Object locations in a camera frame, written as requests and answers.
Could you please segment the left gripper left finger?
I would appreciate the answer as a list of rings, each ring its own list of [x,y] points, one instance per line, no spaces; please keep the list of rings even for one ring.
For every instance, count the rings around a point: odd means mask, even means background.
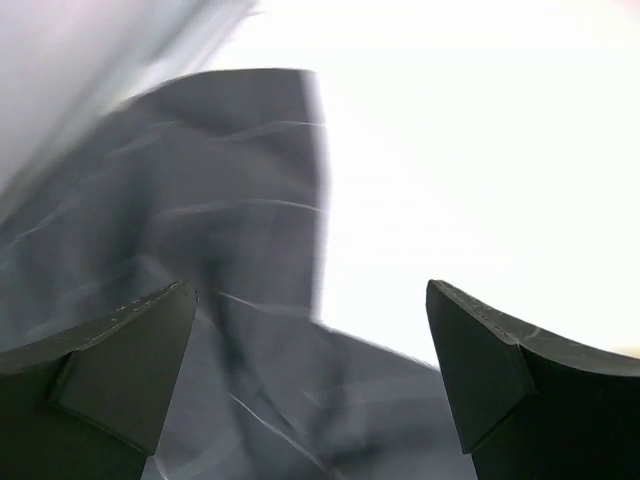
[[[2,353],[2,478],[140,478],[159,443],[195,310],[195,288],[173,283]]]

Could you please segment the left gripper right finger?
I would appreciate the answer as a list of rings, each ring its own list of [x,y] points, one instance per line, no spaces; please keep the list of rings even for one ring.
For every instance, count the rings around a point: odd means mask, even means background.
[[[440,280],[428,284],[426,311],[478,478],[639,479],[638,359],[559,336]]]

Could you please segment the dark grey checked pillowcase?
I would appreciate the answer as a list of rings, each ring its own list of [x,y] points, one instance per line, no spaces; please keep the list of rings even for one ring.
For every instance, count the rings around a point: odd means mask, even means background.
[[[313,318],[300,70],[201,73],[106,117],[1,223],[1,344],[199,294],[148,479],[471,479],[440,374]]]

